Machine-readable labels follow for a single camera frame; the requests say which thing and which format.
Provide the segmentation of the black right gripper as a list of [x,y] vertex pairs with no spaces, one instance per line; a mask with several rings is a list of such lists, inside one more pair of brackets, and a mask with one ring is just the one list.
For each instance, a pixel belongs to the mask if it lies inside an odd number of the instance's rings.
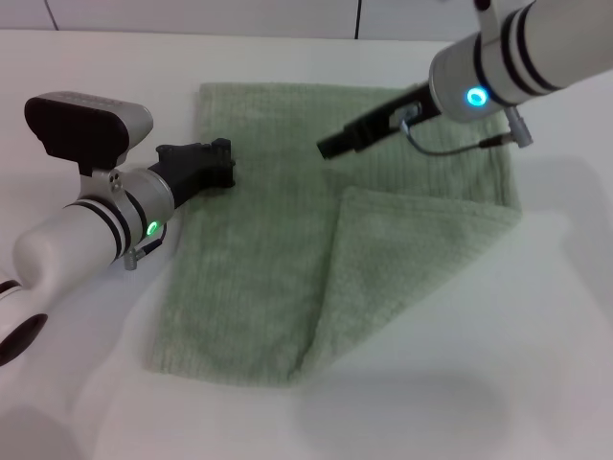
[[341,131],[318,141],[317,149],[326,160],[360,152],[398,133],[400,122],[405,117],[410,122],[420,124],[440,115],[428,84],[422,83],[359,116]]

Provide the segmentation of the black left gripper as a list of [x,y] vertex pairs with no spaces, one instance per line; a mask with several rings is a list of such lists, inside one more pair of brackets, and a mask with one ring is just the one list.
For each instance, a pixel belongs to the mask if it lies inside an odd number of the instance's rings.
[[229,139],[217,138],[209,144],[160,145],[158,162],[148,169],[170,189],[175,209],[209,189],[230,189],[236,185]]

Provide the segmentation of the green ribbed towel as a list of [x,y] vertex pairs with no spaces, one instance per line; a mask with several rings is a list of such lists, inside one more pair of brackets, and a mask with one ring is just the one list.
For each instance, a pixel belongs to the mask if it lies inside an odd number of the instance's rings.
[[233,188],[184,205],[149,367],[288,386],[441,288],[519,222],[507,148],[437,158],[401,135],[323,158],[317,142],[395,89],[203,84],[202,139],[226,138]]

